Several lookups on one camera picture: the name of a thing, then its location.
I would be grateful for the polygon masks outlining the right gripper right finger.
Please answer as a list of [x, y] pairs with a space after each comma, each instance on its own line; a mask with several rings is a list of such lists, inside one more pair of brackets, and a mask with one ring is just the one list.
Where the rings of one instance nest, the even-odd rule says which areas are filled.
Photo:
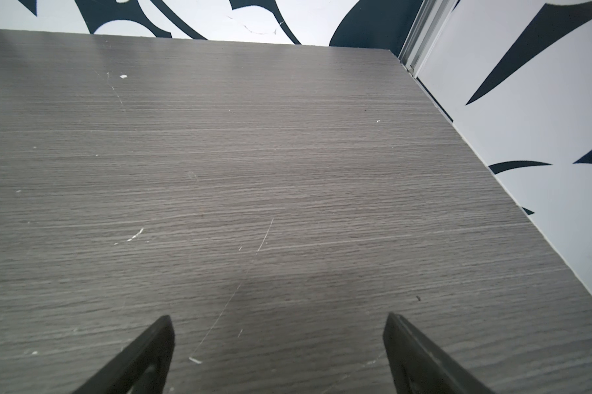
[[388, 314], [383, 341], [398, 393], [492, 392], [400, 314]]

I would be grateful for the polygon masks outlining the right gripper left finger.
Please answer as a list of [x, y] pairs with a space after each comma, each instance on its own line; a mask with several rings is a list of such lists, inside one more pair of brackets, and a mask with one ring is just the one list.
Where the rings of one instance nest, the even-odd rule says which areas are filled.
[[171, 317], [163, 315], [76, 392], [162, 393], [175, 344]]

